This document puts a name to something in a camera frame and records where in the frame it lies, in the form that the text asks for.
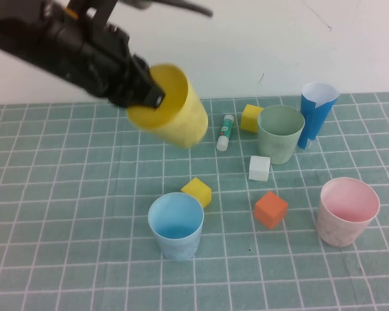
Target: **white grid line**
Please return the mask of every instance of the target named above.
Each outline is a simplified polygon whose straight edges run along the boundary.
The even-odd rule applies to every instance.
[[[346,95],[350,95],[350,94],[353,94],[353,95],[357,95],[358,93],[348,93]],[[285,95],[285,96],[260,96],[260,97],[239,97],[239,98],[235,98],[236,101],[241,101],[241,100],[268,100],[268,99],[274,99],[274,98],[288,98],[288,97],[295,97],[295,98],[299,98],[300,96],[299,95]],[[202,98],[200,101],[202,103],[205,103],[207,101],[213,101],[213,102],[220,102],[220,101],[227,101],[228,99],[230,98]],[[353,98],[352,98],[352,101],[353,102],[350,102],[350,103],[345,103],[345,104],[340,104],[339,106],[351,106],[351,105],[356,105],[356,104],[359,104],[359,105],[369,105],[369,104],[377,104],[378,102],[359,102],[359,103],[356,103]],[[386,103],[389,103],[389,100],[385,100],[383,101],[384,104]],[[74,106],[74,107],[86,107],[86,106],[92,106],[92,105],[105,105],[105,106],[112,106],[112,104],[110,104],[110,102],[108,102],[107,100],[100,100],[100,101],[84,101],[84,102],[51,102],[51,103],[26,103],[26,102],[22,102],[22,103],[12,103],[12,104],[0,104],[0,110],[2,109],[5,109],[5,110],[17,110],[17,109],[23,109],[25,108],[26,106],[28,108],[48,108],[48,106],[51,106],[52,108],[70,108],[71,106]]]
[[[91,131],[93,129],[93,125],[94,125],[94,121],[95,121],[95,114],[96,114],[96,110],[97,110],[97,106],[95,105],[93,107],[93,116],[94,116],[94,119],[92,120],[92,125],[91,125]],[[89,137],[89,140],[88,140],[88,148],[86,150],[86,155],[85,155],[85,162],[86,162],[86,159],[88,158],[88,152],[89,152],[89,145],[91,144],[91,136]],[[84,179],[84,175],[85,175],[85,167],[82,169],[82,178],[81,178],[81,181],[80,181],[80,184],[79,184],[79,190],[78,190],[78,198],[80,198],[80,193],[82,191],[82,181]],[[71,241],[72,241],[72,238],[73,238],[73,229],[75,228],[75,220],[77,219],[77,212],[78,212],[78,203],[79,201],[77,201],[77,203],[75,204],[75,211],[73,213],[73,221],[72,221],[72,225],[71,225],[71,232],[69,234],[69,240],[68,240],[68,243],[67,243],[67,249],[66,249],[66,256],[65,256],[65,262],[64,262],[64,268],[62,270],[62,276],[60,278],[60,284],[59,284],[59,290],[62,289],[62,285],[64,283],[64,277],[65,277],[65,272],[66,272],[66,267],[67,267],[67,260],[68,260],[68,257],[69,257],[69,250],[71,249]],[[56,306],[55,306],[55,311],[58,311],[59,309],[59,304],[60,304],[60,293],[58,294],[58,298],[56,300]]]
[[[66,133],[65,133],[65,139],[64,139],[64,144],[65,144],[65,142],[66,142],[66,135],[67,135],[67,131],[68,131],[68,129],[69,129],[69,124],[70,124],[70,122],[68,122],[68,124],[67,124]],[[32,161],[30,170],[32,170],[32,168],[33,168],[33,166],[34,166],[35,157],[34,157],[34,159],[33,159],[33,161]],[[61,159],[62,159],[62,152],[60,152],[60,155],[59,155],[59,160],[58,160],[59,163],[60,163]],[[56,174],[55,174],[55,177],[54,177],[54,180],[53,180],[54,182],[55,182],[55,179],[56,179],[56,175],[57,175],[57,172],[58,172],[58,168],[59,168],[59,167],[56,168]],[[48,200],[45,200],[45,201],[44,201],[44,202],[46,202],[47,204],[46,204],[46,210],[45,210],[45,215],[44,215],[43,219],[46,219],[47,213],[48,213],[48,211],[49,211],[49,206],[50,206],[50,204],[51,204],[51,196],[52,196],[52,193],[53,193],[53,187],[54,187],[54,183],[53,183],[53,185],[52,185],[51,193],[50,193],[50,195],[49,195]],[[33,269],[34,269],[34,267],[35,267],[36,259],[37,259],[37,257],[38,257],[40,241],[41,241],[41,237],[42,237],[44,228],[45,228],[45,222],[43,221],[43,223],[42,223],[42,225],[41,225],[41,228],[40,228],[40,233],[39,233],[38,241],[37,241],[36,243],[34,243],[34,244],[36,244],[36,249],[35,249],[35,252],[34,252],[33,262],[32,262],[32,266],[31,266],[30,273],[29,273],[29,279],[28,279],[28,281],[27,281],[26,288],[25,288],[25,293],[24,293],[24,296],[23,296],[23,302],[22,302],[22,306],[21,306],[21,309],[22,309],[22,310],[24,310],[24,307],[25,307],[26,298],[27,298],[27,292],[28,292],[28,290],[29,290],[30,282],[31,282],[31,280],[32,280]]]
[[[311,216],[312,216],[313,224],[316,225],[316,219],[315,219],[315,217],[314,217],[314,211],[313,211],[313,209],[312,209],[312,205],[311,205],[311,200],[310,200],[310,196],[309,196],[309,193],[308,193],[307,184],[306,184],[306,182],[305,182],[305,179],[304,179],[304,176],[303,176],[303,172],[302,172],[302,170],[301,170],[300,162],[298,161],[297,153],[294,152],[293,156],[295,157],[295,160],[297,161],[298,170],[300,171],[301,180],[303,181],[303,185],[304,185],[304,187],[305,187],[305,195],[306,195],[306,198],[307,198],[307,202],[308,202],[308,204],[309,204],[309,206],[310,206],[310,211],[311,211]],[[287,225],[285,224],[285,220],[284,220],[284,219],[283,219],[283,225],[284,225],[284,230],[287,231]],[[290,251],[292,252],[291,247],[290,247],[290,242],[289,242],[289,235],[288,235],[287,232],[285,232],[285,235],[287,236],[288,245],[289,245]],[[325,255],[325,251],[324,251],[324,248],[323,248],[323,244],[322,244],[320,238],[318,238],[318,243],[319,243],[319,245],[320,245],[320,249],[322,250],[323,260],[324,260],[325,265],[326,265],[326,267],[327,267],[327,272],[328,272],[329,278],[331,279],[331,271],[330,271],[329,263],[328,263],[328,261],[327,261],[327,257],[326,257],[326,255]],[[295,265],[294,257],[293,257],[293,256],[291,256],[291,260],[292,260],[292,264],[293,264],[293,268],[294,268],[294,274],[295,274],[295,276],[298,278],[298,274],[297,274],[297,271],[296,271],[296,265]],[[338,296],[337,296],[336,285],[335,285],[335,283],[333,282],[333,280],[331,280],[331,286],[332,286],[332,289],[333,289],[333,293],[334,293],[336,305],[338,306],[338,309],[341,310],[340,302],[339,302]],[[304,306],[303,297],[302,297],[302,295],[301,295],[300,283],[298,283],[298,293],[299,293],[299,295],[300,295],[300,301],[301,301],[302,305]]]
[[[138,172],[138,163],[139,163],[139,155],[140,155],[140,142],[141,142],[141,131],[138,132],[138,146],[137,146],[137,163],[136,163],[136,175]],[[134,181],[134,199],[132,204],[132,216],[136,215],[136,194],[137,194],[137,180]],[[129,287],[130,287],[130,267],[131,267],[131,254],[132,254],[132,242],[133,242],[133,233],[134,233],[134,219],[131,221],[131,233],[130,233],[130,249],[128,254],[128,267],[127,267],[127,287],[126,287],[126,295],[125,295],[125,304],[124,311],[127,311],[128,305],[128,297],[130,295]]]
[[[120,110],[117,111],[117,119],[115,121],[115,129],[116,130],[118,130],[119,112],[120,112]],[[114,135],[114,142],[115,142],[116,138],[117,138],[117,132]],[[114,154],[115,154],[115,148],[112,147],[110,172],[108,173],[108,182],[107,182],[107,186],[106,186],[105,199],[104,199],[104,212],[102,214],[101,232],[99,235],[99,244],[98,244],[98,252],[97,252],[97,265],[95,267],[95,274],[93,276],[93,282],[92,282],[92,289],[93,290],[92,290],[92,295],[91,295],[91,306],[89,307],[90,310],[94,309],[93,304],[94,304],[94,300],[95,300],[95,290],[97,289],[96,283],[97,283],[97,275],[98,275],[98,270],[99,270],[98,264],[100,263],[99,257],[100,257],[100,253],[101,253],[102,238],[104,237],[104,224],[105,224],[105,219],[106,219],[106,205],[107,205],[107,201],[108,201],[108,193],[110,191],[110,181],[111,181],[111,173],[112,173],[113,164],[114,164],[114,162],[113,162]],[[110,265],[108,263],[105,263],[105,264],[107,266],[106,271],[108,272],[108,269],[110,269]]]
[[[27,113],[27,107],[24,109],[23,118],[22,118],[22,119],[24,119],[24,118],[26,117],[26,113]],[[20,125],[19,125],[18,133],[20,132],[20,129],[21,129],[21,123],[20,123]],[[14,139],[14,142],[13,142],[13,145],[12,145],[12,150],[14,149],[14,146],[16,145],[16,142],[17,142],[17,139]],[[7,158],[6,165],[8,165],[8,162],[9,162],[9,161],[10,161],[10,156]],[[3,178],[4,178],[4,176],[5,176],[5,172],[3,171],[2,175],[1,175],[1,178],[0,178],[0,184],[1,184],[1,182],[2,182],[2,180],[3,180]],[[21,197],[24,197],[26,188],[27,188],[27,185],[25,185],[25,187],[23,188],[23,192],[22,192]],[[2,272],[2,267],[3,267],[4,264],[5,264],[5,259],[6,259],[7,251],[8,251],[9,245],[10,245],[10,241],[11,241],[11,239],[12,239],[12,235],[13,235],[13,232],[14,232],[14,228],[15,228],[15,226],[16,226],[16,219],[17,219],[18,212],[20,211],[20,205],[21,205],[21,204],[18,205],[18,209],[17,209],[17,211],[16,211],[16,217],[14,218],[14,221],[13,221],[13,223],[12,223],[12,228],[11,228],[11,230],[10,230],[10,234],[9,234],[9,236],[8,236],[8,239],[7,239],[7,244],[6,244],[5,252],[3,253],[3,258],[2,258],[1,263],[0,263],[0,276],[1,276],[1,272]]]
[[[333,117],[334,117],[335,120],[337,121],[336,114],[335,114],[335,112],[334,112],[333,109],[331,110],[331,113],[333,114]],[[341,133],[342,137],[343,137],[343,141],[344,141],[344,144],[346,145],[347,150],[350,151],[349,146],[348,146],[348,142],[346,141],[346,138],[344,137],[344,134],[343,134],[343,131],[342,131],[342,128],[341,128],[341,125],[340,125],[339,122],[337,122],[337,126],[338,126],[338,129],[340,130],[340,133]],[[324,156],[323,152],[322,152],[322,155],[323,155],[324,163],[325,163],[325,165],[326,165],[326,167],[327,167],[327,169],[328,169],[328,171],[329,171],[330,178],[332,179],[332,178],[333,178],[333,175],[331,174],[331,171],[330,171],[330,169],[329,169],[329,165],[328,165],[328,163],[327,163],[327,160],[325,159],[325,156]],[[350,158],[351,158],[351,160],[352,160],[352,162],[353,162],[353,165],[355,166],[355,168],[356,168],[356,170],[357,170],[357,174],[358,174],[358,176],[359,176],[359,179],[362,180],[361,174],[360,174],[359,170],[357,169],[356,162],[355,162],[355,160],[353,159],[353,156],[351,155],[351,153],[350,153]],[[362,270],[362,274],[363,274],[363,276],[366,278],[366,274],[365,274],[365,272],[364,272],[364,268],[363,268],[363,265],[362,265],[362,261],[361,261],[361,259],[360,259],[360,254],[359,254],[358,249],[357,249],[357,247],[356,247],[356,243],[353,243],[353,247],[354,247],[355,250],[356,250],[355,253],[356,253],[356,256],[357,256],[357,262],[358,262],[358,264],[359,264],[359,266],[360,266],[360,268],[361,268],[361,270]],[[373,292],[372,292],[372,290],[371,290],[371,286],[370,286],[369,282],[366,282],[366,284],[367,284],[367,287],[368,287],[368,290],[369,290],[370,299],[371,299],[371,301],[373,302],[373,305],[374,305],[375,310],[377,311],[377,307],[375,306],[376,302],[375,302],[375,298],[374,298],[374,296],[373,296]]]
[[[233,99],[233,108],[236,111],[235,99]],[[238,124],[237,118],[235,118],[235,120],[233,122],[233,125],[234,125],[234,127],[236,127],[236,130],[238,132],[238,136],[240,137],[241,136],[241,133],[239,131],[240,124]],[[244,153],[243,153],[241,141],[239,141],[239,148],[241,149],[242,167],[243,167],[244,175],[245,175],[246,193],[248,194],[248,202],[249,202],[249,209],[250,209],[250,214],[251,214],[253,239],[254,239],[254,242],[255,242],[255,248],[256,248],[257,254],[259,256],[257,233],[256,233],[256,230],[255,230],[255,223],[253,221],[253,207],[252,207],[252,203],[251,203],[251,196],[250,196],[249,185],[248,185],[248,177],[247,177],[247,171],[246,171],[246,165],[245,165],[245,158],[244,158]],[[259,273],[260,273],[260,277],[261,277],[261,281],[262,281],[262,289],[263,289],[263,293],[264,293],[265,308],[268,309],[268,299],[267,299],[267,296],[266,296],[262,263],[261,263],[261,259],[259,259],[259,257],[258,257],[258,266],[259,266]]]
[[[373,105],[379,105],[379,104],[384,104],[384,105],[387,105],[389,104],[389,102],[367,102],[367,103],[358,103],[358,104],[345,104],[345,105],[336,105],[336,107],[344,107],[344,106],[373,106]],[[42,107],[42,108],[39,108],[39,110],[45,110],[45,109],[48,109],[49,107]],[[0,111],[23,111],[24,109],[29,109],[29,111],[32,111],[32,110],[36,110],[37,108],[30,108],[30,107],[24,107],[24,108],[20,108],[20,109],[0,109]],[[231,112],[212,112],[212,113],[208,113],[208,115],[224,115],[225,113],[233,113],[233,114],[242,114],[241,111],[231,111]],[[104,120],[104,119],[114,119],[115,117],[95,117],[95,119],[97,120]],[[379,119],[385,119],[386,117],[380,117],[380,118],[365,118],[364,120],[379,120]],[[86,117],[86,118],[78,118],[78,117],[72,117],[70,118],[71,120],[74,120],[74,121],[90,121],[92,120],[93,118],[89,118],[89,117]],[[29,121],[35,121],[35,122],[40,122],[40,121],[44,121],[45,119],[36,119],[36,120],[29,120]],[[49,119],[49,121],[66,121],[66,120],[69,120],[69,118],[61,118],[61,119]],[[346,120],[340,120],[340,121],[356,121],[356,120],[359,120],[359,119],[346,119]],[[10,122],[22,122],[23,120],[10,120],[10,121],[1,121],[1,123],[10,123]],[[131,131],[135,131],[137,132],[138,130],[136,128],[133,127],[133,130]]]
[[[215,131],[213,131],[213,141],[216,142],[217,138],[215,137]],[[220,176],[219,176],[219,166],[218,166],[218,157],[217,157],[217,151],[216,151],[216,146],[214,147],[214,152],[215,152],[215,164],[216,164],[216,172],[217,172],[217,179],[218,179],[218,195],[219,195],[219,207],[220,207],[220,221],[222,224],[222,236],[223,236],[223,250],[224,250],[224,258],[225,258],[225,266],[226,266],[226,281],[228,282],[228,295],[229,295],[229,308],[230,311],[233,311],[232,307],[232,293],[231,293],[231,282],[229,278],[229,264],[228,264],[228,250],[226,248],[226,237],[225,237],[225,224],[223,221],[223,207],[222,207],[222,196],[220,192]]]
[[[163,159],[165,159],[165,146],[163,149]],[[189,149],[189,180],[192,180],[192,150]],[[196,289],[196,255],[193,256],[192,259],[193,262],[193,304],[194,304],[194,311],[197,311],[197,289]]]

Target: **cup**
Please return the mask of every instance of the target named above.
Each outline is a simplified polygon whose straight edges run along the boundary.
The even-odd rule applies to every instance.
[[[272,164],[287,162],[294,152],[305,121],[289,106],[270,106],[258,116],[258,153]]]
[[[301,113],[305,126],[298,141],[302,149],[307,147],[308,140],[315,140],[331,108],[340,93],[331,85],[313,82],[301,91]]]
[[[349,177],[332,179],[321,192],[318,235],[333,246],[348,246],[369,226],[379,209],[379,197],[369,185]]]
[[[161,252],[173,261],[192,258],[199,247],[204,212],[200,202],[181,192],[158,198],[148,211],[148,224]]]
[[[160,64],[152,66],[150,74],[166,96],[157,109],[129,107],[130,122],[179,147],[199,143],[207,131],[207,113],[184,72],[175,65]]]

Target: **white wall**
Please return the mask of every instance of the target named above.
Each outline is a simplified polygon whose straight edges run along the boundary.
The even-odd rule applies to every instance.
[[[389,0],[193,1],[214,18],[117,5],[112,22],[148,62],[182,67],[201,97],[298,94],[312,81],[389,91]],[[0,103],[89,99],[1,52],[0,72]]]

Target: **blue cup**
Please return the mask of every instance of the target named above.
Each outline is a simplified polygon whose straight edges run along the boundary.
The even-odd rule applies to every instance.
[[[324,121],[340,93],[330,84],[313,82],[303,87],[301,91],[301,114],[305,126],[298,139],[298,146],[307,147],[308,140],[315,140]]]
[[[161,252],[173,261],[189,260],[195,255],[203,220],[202,204],[181,192],[158,198],[148,211],[148,224]]]

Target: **cube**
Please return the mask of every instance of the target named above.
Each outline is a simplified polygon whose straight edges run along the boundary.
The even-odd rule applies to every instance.
[[[243,130],[257,133],[258,132],[258,116],[264,108],[246,105],[241,116],[241,128]]]
[[[288,203],[267,192],[256,204],[253,215],[268,229],[273,229],[287,214]]]
[[[193,178],[182,188],[182,192],[194,196],[202,204],[203,208],[212,201],[212,189],[202,183],[198,178]]]
[[[258,157],[253,155],[249,163],[249,179],[257,181],[268,181],[270,164],[270,157]]]

